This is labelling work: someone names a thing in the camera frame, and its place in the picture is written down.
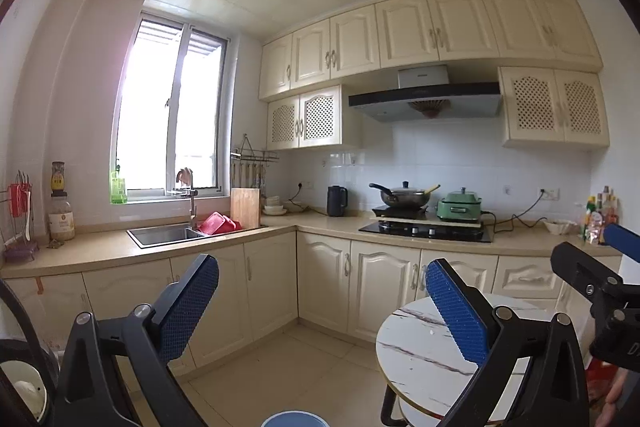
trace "countertop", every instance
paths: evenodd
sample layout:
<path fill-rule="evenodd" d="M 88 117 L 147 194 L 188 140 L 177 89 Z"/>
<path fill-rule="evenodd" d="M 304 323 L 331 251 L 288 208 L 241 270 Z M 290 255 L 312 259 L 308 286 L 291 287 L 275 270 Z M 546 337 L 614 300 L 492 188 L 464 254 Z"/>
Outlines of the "countertop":
<path fill-rule="evenodd" d="M 4 279 L 42 277 L 146 263 L 178 255 L 231 247 L 294 230 L 396 247 L 488 255 L 549 257 L 553 247 L 563 241 L 568 241 L 593 256 L 621 255 L 619 251 L 611 247 L 588 245 L 575 236 L 551 235 L 542 226 L 531 230 L 516 227 L 513 232 L 495 235 L 492 243 L 466 243 L 463 241 L 414 239 L 358 231 L 371 222 L 372 219 L 369 217 L 326 217 L 316 212 L 288 214 L 280 217 L 262 216 L 263 227 L 260 229 L 153 248 L 139 248 L 125 230 L 81 233 L 58 250 L 41 247 L 41 250 L 35 255 L 34 261 L 5 263 L 0 269 L 0 277 Z"/>

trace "wooden cutting board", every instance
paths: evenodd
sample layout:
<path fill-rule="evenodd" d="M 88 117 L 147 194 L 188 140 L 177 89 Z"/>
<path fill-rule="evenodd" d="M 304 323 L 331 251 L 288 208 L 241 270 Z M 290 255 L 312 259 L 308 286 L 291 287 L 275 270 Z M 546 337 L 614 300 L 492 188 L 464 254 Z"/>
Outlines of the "wooden cutting board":
<path fill-rule="evenodd" d="M 230 217 L 244 230 L 260 227 L 260 188 L 232 188 Z"/>

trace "range hood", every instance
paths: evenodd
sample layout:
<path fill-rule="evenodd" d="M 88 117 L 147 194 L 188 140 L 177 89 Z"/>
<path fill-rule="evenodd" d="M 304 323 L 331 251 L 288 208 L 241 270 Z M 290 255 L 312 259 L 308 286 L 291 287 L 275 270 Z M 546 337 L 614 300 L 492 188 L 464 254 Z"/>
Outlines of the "range hood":
<path fill-rule="evenodd" d="M 398 71 L 398 89 L 354 94 L 349 107 L 374 120 L 491 118 L 500 106 L 498 82 L 450 83 L 446 66 Z"/>

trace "kitchen sink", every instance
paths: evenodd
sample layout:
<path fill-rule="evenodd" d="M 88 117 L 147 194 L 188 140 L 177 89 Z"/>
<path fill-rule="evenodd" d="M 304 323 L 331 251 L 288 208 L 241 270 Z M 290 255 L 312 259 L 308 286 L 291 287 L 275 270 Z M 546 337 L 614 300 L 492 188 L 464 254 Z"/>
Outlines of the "kitchen sink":
<path fill-rule="evenodd" d="M 162 227 L 148 227 L 147 229 L 127 230 L 129 236 L 140 248 L 160 247 L 173 243 L 183 243 L 210 237 L 209 235 L 193 230 L 189 223 L 178 225 L 164 225 Z"/>

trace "jar label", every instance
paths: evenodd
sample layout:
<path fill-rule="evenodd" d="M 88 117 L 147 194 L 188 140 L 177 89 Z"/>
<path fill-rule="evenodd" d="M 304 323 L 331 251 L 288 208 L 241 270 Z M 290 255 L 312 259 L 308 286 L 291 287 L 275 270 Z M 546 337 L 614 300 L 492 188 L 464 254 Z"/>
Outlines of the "jar label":
<path fill-rule="evenodd" d="M 49 214 L 49 230 L 51 233 L 71 232 L 74 228 L 73 212 Z"/>

